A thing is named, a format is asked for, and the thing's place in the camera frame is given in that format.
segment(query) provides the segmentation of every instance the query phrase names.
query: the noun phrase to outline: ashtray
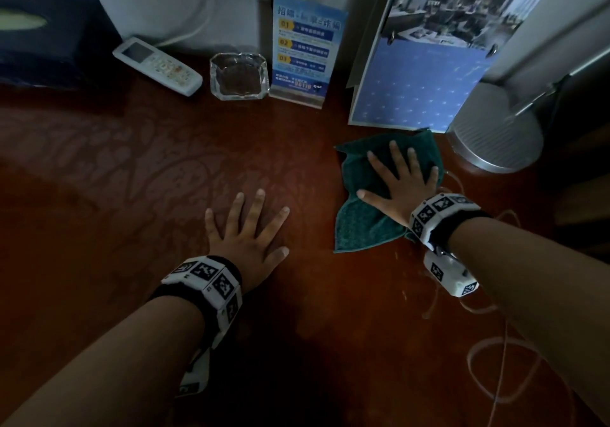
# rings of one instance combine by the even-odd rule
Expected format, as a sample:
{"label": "ashtray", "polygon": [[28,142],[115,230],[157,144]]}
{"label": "ashtray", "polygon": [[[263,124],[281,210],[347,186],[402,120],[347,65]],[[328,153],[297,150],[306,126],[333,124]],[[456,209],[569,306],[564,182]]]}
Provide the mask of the ashtray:
{"label": "ashtray", "polygon": [[267,61],[254,53],[218,53],[210,59],[210,89],[221,101],[263,99],[269,92]]}

